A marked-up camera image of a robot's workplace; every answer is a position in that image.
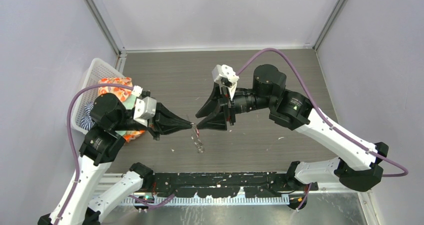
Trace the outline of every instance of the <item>scratched metal surface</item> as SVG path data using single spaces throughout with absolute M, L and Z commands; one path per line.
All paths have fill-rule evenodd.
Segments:
M 165 206 L 138 213 L 117 207 L 102 224 L 125 225 L 366 225 L 357 193 L 311 193 L 293 216 L 285 205 Z
M 238 70 L 256 51 L 193 51 L 131 53 L 123 74 L 134 85 L 150 90 L 152 97 L 169 110 L 192 122 L 195 113 L 209 97 L 216 64 Z M 311 49 L 285 50 L 305 80 L 322 110 L 336 119 L 327 87 Z M 287 75 L 286 87 L 303 90 L 284 60 L 275 53 L 260 56 L 240 76 L 238 86 L 251 88 L 253 71 L 261 64 L 272 64 Z M 316 162 L 335 155 L 325 147 L 297 132 L 282 128 L 269 120 L 269 110 L 262 109 L 236 116 L 228 131 L 201 130 L 205 152 L 197 153 L 191 131 L 184 130 L 155 141 L 143 134 L 125 145 L 109 172 L 125 173 L 135 162 L 157 172 L 253 172 L 286 171 L 292 161 Z

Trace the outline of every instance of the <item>navy striped fabric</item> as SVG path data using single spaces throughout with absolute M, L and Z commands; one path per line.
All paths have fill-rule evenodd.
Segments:
M 94 107 L 94 103 L 91 101 L 84 106 L 85 116 L 81 118 L 81 128 L 85 130 L 90 130 L 94 126 L 94 121 L 90 116 L 90 112 Z

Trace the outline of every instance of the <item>laundry basket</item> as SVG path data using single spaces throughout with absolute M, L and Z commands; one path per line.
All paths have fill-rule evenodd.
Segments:
M 109 65 L 107 62 L 103 61 L 100 58 L 94 58 L 91 62 L 90 67 L 85 71 L 84 75 L 79 82 L 79 89 L 86 88 L 88 86 L 98 84 L 100 79 L 104 78 L 123 78 L 120 72 L 115 68 Z M 91 89 L 84 92 L 76 100 L 75 105 L 72 109 L 72 117 L 70 119 L 70 126 L 72 129 L 80 131 L 83 134 L 86 134 L 88 131 L 81 127 L 81 119 L 86 115 L 84 112 L 84 106 L 89 102 L 94 102 L 98 97 L 98 90 Z

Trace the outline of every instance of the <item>white wall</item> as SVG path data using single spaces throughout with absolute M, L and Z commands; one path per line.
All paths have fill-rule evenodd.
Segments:
M 102 1 L 127 50 L 153 50 L 312 46 L 337 0 Z
M 410 171 L 373 189 L 386 225 L 424 219 L 423 9 L 424 0 L 348 0 L 318 51 L 339 121 L 386 142 Z
M 0 224 L 36 224 L 74 169 L 65 117 L 80 77 L 116 56 L 84 0 L 0 0 L 0 14 Z

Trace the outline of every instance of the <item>orange patterned cloth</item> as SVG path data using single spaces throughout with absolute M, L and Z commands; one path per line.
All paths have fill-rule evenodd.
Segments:
M 112 78 L 102 78 L 98 81 L 99 84 L 121 84 L 129 87 L 133 86 L 132 79 L 130 77 L 112 77 Z M 127 100 L 131 95 L 131 90 L 120 88 L 120 87 L 111 87 L 111 86 L 102 86 L 98 88 L 98 95 L 103 95 L 107 93 L 115 94 L 121 102 Z
M 102 78 L 100 81 L 98 81 L 99 84 L 122 84 L 129 87 L 133 86 L 132 79 L 130 77 L 112 77 L 112 78 Z M 115 94 L 121 102 L 125 105 L 127 109 L 127 104 L 125 104 L 125 100 L 127 100 L 128 97 L 131 96 L 131 90 L 125 89 L 125 88 L 119 88 L 119 87 L 111 87 L 111 86 L 103 86 L 98 89 L 98 95 L 107 94 L 107 93 L 113 93 Z M 134 106 L 135 100 L 133 100 L 132 104 L 129 104 L 130 106 Z M 126 140 L 127 143 L 129 143 L 131 140 L 134 140 L 138 138 L 141 134 L 143 134 L 145 131 L 126 131 L 122 137 Z

